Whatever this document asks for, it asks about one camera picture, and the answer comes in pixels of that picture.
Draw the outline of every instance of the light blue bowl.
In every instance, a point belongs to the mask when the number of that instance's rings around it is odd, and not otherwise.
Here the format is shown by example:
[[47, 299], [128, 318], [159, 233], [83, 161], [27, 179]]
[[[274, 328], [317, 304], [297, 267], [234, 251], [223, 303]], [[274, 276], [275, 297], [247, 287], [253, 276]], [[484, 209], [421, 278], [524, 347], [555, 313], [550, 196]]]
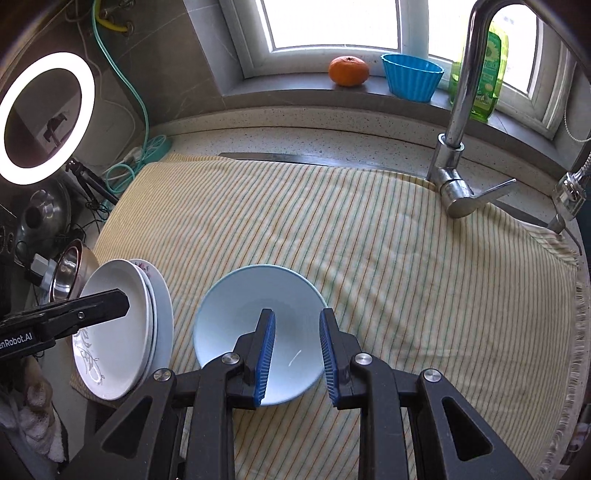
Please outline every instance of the light blue bowl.
[[382, 55], [390, 92], [413, 102], [429, 102], [443, 69], [428, 60], [410, 55], [387, 53]]

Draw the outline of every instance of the metal pot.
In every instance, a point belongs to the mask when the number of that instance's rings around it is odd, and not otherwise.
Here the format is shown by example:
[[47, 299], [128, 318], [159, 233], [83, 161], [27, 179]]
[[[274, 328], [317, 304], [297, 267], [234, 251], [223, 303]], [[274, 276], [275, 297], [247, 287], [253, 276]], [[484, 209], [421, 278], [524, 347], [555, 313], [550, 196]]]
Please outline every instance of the metal pot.
[[78, 298], [97, 268], [99, 261], [94, 253], [80, 240], [74, 240], [57, 261], [49, 287], [49, 301]]
[[63, 183], [46, 179], [36, 185], [15, 231], [17, 259], [29, 266], [35, 254], [54, 258], [63, 244], [62, 236], [72, 219], [70, 194]]

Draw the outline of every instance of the ring light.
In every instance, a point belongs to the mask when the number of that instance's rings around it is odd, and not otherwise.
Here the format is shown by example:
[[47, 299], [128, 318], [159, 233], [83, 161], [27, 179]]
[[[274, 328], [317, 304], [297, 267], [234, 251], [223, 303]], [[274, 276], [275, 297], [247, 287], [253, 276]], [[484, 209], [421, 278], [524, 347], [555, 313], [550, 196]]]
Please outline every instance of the ring light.
[[[40, 74], [53, 69], [72, 72], [80, 85], [80, 112], [72, 133], [61, 147], [45, 163], [33, 168], [21, 168], [8, 157], [5, 145], [5, 130], [8, 114], [24, 88]], [[52, 53], [30, 65], [6, 92], [0, 103], [0, 175], [12, 183], [29, 185], [46, 179], [57, 171], [74, 153], [80, 144], [95, 104], [95, 79], [90, 67], [78, 55], [68, 52]]]

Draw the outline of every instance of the orange fruit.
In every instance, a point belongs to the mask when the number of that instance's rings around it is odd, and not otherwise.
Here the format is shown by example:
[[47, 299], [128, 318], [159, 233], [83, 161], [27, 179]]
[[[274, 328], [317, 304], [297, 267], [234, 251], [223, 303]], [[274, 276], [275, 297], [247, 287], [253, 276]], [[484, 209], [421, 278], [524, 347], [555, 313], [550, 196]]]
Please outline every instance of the orange fruit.
[[357, 57], [337, 57], [330, 62], [329, 77], [341, 87], [357, 87], [369, 78], [369, 67]]

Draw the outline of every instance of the white bowl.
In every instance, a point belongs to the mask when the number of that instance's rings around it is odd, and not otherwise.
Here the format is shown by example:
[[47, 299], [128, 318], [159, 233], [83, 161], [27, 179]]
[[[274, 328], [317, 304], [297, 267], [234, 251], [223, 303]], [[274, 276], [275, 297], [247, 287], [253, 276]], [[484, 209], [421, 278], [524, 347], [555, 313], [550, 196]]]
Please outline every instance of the white bowl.
[[209, 289], [195, 316], [193, 345], [203, 367], [253, 332], [262, 309], [275, 312], [276, 332], [262, 405], [292, 400], [324, 371], [318, 331], [326, 302], [300, 274], [278, 265], [239, 268]]
[[80, 296], [118, 288], [129, 300], [125, 317], [72, 336], [74, 360], [88, 389], [104, 400], [125, 395], [141, 378], [152, 342], [152, 305], [142, 275], [127, 260], [111, 260], [89, 278]]
[[130, 260], [130, 262], [142, 269], [154, 290], [153, 300], [156, 304], [154, 317], [157, 319], [158, 329], [156, 333], [157, 338], [154, 358], [151, 365], [148, 364], [147, 366], [147, 372], [149, 375], [159, 368], [170, 367], [174, 339], [173, 303], [170, 300], [170, 292], [166, 286], [166, 281], [155, 266], [141, 258], [134, 258]]

